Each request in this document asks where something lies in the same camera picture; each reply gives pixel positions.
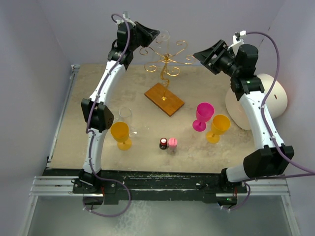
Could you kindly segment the clear wine glass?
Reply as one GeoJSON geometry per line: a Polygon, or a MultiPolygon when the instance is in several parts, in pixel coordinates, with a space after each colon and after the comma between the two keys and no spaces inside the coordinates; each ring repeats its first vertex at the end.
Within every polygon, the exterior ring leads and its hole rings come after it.
{"type": "Polygon", "coordinates": [[[119,109],[119,121],[124,122],[128,125],[130,137],[134,137],[135,135],[137,135],[138,132],[133,125],[132,110],[130,108],[122,107],[119,109]]]}
{"type": "Polygon", "coordinates": [[[157,47],[160,49],[165,42],[168,43],[169,39],[170,39],[169,31],[165,29],[159,29],[159,35],[156,38],[157,47]]]}

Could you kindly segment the pink wine glass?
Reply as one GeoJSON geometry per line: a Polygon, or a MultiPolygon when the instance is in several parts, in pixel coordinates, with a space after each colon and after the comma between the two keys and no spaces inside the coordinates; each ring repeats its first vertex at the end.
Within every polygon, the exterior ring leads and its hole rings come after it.
{"type": "Polygon", "coordinates": [[[202,132],[207,127],[207,122],[215,113],[214,107],[207,102],[200,103],[196,108],[196,120],[192,123],[192,127],[197,132],[202,132]]]}

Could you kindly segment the yellow wine glass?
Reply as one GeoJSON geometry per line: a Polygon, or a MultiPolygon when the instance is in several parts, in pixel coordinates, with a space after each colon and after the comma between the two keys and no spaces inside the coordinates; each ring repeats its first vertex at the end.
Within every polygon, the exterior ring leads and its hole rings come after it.
{"type": "Polygon", "coordinates": [[[212,144],[220,141],[220,136],[223,135],[231,127],[230,119],[225,115],[214,116],[211,122],[211,129],[206,133],[206,140],[212,144]]]}
{"type": "Polygon", "coordinates": [[[114,123],[111,126],[110,132],[120,150],[128,150],[131,148],[132,141],[129,137],[129,127],[125,122],[119,121],[114,123]]]}

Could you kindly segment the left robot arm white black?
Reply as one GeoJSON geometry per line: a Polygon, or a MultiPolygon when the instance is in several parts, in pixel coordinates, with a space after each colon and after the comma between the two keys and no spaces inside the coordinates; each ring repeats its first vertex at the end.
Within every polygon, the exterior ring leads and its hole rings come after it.
{"type": "Polygon", "coordinates": [[[117,38],[112,43],[103,75],[90,97],[81,101],[88,147],[78,179],[91,193],[101,188],[101,154],[105,136],[114,121],[114,115],[107,106],[113,89],[131,64],[133,52],[139,47],[148,47],[159,35],[159,30],[139,22],[119,23],[117,38]]]}

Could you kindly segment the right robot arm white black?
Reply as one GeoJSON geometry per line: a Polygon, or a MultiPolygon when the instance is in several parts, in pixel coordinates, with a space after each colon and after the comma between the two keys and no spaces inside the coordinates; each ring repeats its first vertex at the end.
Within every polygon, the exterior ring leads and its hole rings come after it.
{"type": "Polygon", "coordinates": [[[230,77],[230,87],[245,110],[251,126],[256,150],[246,156],[242,165],[225,169],[219,180],[223,192],[231,192],[236,182],[251,178],[281,175],[294,156],[292,146],[286,146],[278,134],[267,105],[264,86],[256,76],[258,49],[243,44],[233,53],[223,40],[193,56],[213,74],[223,72],[230,77]]]}

